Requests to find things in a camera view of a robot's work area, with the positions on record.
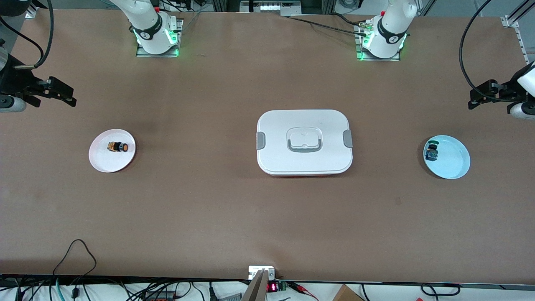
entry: table surface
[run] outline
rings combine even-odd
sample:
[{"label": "table surface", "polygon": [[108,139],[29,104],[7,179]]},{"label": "table surface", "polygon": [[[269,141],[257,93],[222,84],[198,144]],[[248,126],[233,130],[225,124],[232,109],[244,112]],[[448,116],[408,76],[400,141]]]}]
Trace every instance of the table surface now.
[{"label": "table surface", "polygon": [[[535,123],[505,104],[467,109],[457,61],[467,19],[416,18],[401,62],[360,62],[351,35],[271,14],[201,13],[180,57],[159,59],[134,57],[120,11],[55,19],[34,73],[74,87],[78,105],[44,100],[0,118],[1,273],[51,273],[82,238],[101,275],[244,278],[263,264],[285,279],[535,284]],[[47,14],[22,32],[46,45]],[[33,62],[32,47],[19,39],[13,54]],[[498,18],[477,19],[464,52],[476,84],[525,65]],[[347,116],[350,169],[265,174],[260,115],[318,108]],[[115,128],[137,154],[104,174],[87,151]],[[422,147],[438,134],[470,151],[461,179],[425,169]],[[90,266],[76,245],[58,272]]]}]

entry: plate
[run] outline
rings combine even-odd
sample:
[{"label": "plate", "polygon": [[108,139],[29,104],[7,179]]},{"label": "plate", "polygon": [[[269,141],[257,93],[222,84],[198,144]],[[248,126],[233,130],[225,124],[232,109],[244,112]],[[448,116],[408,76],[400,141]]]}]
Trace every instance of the plate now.
[{"label": "plate", "polygon": [[[126,152],[111,152],[108,143],[122,142],[128,144]],[[107,130],[93,140],[89,147],[89,162],[98,171],[115,172],[125,168],[134,158],[135,140],[125,130]]]},{"label": "plate", "polygon": [[[437,159],[430,161],[426,159],[427,148],[431,144],[437,146]],[[467,148],[459,140],[447,136],[439,135],[429,139],[424,146],[425,165],[435,175],[444,179],[458,179],[470,169],[470,154]]]}]

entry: light blue plate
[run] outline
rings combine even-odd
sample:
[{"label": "light blue plate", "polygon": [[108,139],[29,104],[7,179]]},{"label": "light blue plate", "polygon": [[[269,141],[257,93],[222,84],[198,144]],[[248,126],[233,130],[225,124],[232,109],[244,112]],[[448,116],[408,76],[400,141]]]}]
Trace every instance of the light blue plate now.
[{"label": "light blue plate", "polygon": [[[436,161],[425,159],[425,151],[429,147],[429,141],[431,140],[439,142]],[[458,179],[466,175],[470,169],[470,154],[467,148],[459,140],[451,136],[438,135],[429,139],[425,143],[423,155],[425,165],[429,170],[444,179]]]}]

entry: light blue cable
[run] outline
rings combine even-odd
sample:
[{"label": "light blue cable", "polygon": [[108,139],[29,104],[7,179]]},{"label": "light blue cable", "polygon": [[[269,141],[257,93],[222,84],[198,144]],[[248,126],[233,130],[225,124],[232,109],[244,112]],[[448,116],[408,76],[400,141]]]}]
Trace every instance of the light blue cable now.
[{"label": "light blue cable", "polygon": [[63,298],[62,291],[59,289],[59,279],[56,279],[56,290],[58,291],[59,298],[62,301],[65,301],[65,298]]}]

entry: white plastic container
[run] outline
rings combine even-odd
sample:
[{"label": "white plastic container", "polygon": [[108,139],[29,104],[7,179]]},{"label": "white plastic container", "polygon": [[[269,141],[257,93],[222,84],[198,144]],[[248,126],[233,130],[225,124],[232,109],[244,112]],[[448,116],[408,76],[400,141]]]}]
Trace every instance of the white plastic container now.
[{"label": "white plastic container", "polygon": [[258,165],[272,176],[322,176],[353,161],[349,122],[336,110],[275,110],[258,120]]}]

